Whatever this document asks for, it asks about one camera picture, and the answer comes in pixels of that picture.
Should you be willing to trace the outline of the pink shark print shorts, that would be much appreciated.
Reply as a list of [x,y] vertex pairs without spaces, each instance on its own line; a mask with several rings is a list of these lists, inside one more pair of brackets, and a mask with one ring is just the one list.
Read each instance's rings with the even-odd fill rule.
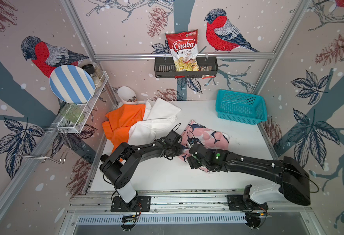
[[[201,144],[209,149],[216,149],[216,151],[219,149],[220,151],[224,151],[228,150],[229,136],[223,132],[209,129],[192,120],[182,133],[182,154],[178,156],[178,158],[187,163],[187,157],[190,156],[189,149],[193,144]],[[220,164],[222,161],[222,154],[216,153],[216,158],[213,162],[219,165],[219,170],[217,172],[221,171]],[[203,167],[199,169],[209,173]]]

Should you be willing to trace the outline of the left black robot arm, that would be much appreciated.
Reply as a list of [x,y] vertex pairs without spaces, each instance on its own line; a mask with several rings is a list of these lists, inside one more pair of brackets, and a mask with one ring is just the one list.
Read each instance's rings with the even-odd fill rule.
[[133,202],[137,192],[130,181],[139,163],[153,158],[171,161],[182,154],[181,141],[182,136],[172,130],[150,144],[131,146],[121,143],[110,155],[101,156],[100,171],[104,181],[113,186],[123,202]]

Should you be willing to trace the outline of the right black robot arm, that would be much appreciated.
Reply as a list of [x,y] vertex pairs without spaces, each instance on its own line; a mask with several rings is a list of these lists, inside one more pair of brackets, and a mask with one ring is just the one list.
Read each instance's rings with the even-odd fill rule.
[[222,149],[207,149],[194,144],[189,149],[187,162],[192,169],[205,167],[211,172],[240,172],[269,180],[263,185],[245,187],[245,205],[263,205],[269,201],[284,201],[309,206],[310,178],[307,172],[290,157],[265,160],[238,155]]

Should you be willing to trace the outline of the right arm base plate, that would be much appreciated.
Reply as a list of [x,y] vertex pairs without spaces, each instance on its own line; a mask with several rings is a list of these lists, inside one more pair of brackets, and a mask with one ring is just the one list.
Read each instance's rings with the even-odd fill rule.
[[250,199],[243,199],[243,195],[227,195],[226,198],[231,211],[250,213],[253,211],[267,211],[269,209],[267,203],[257,204]]

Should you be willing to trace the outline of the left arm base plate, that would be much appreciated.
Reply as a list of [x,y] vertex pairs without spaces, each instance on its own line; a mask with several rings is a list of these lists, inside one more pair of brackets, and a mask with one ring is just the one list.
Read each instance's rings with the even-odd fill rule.
[[129,203],[121,197],[115,196],[112,200],[111,212],[149,212],[151,204],[150,196],[136,196]]

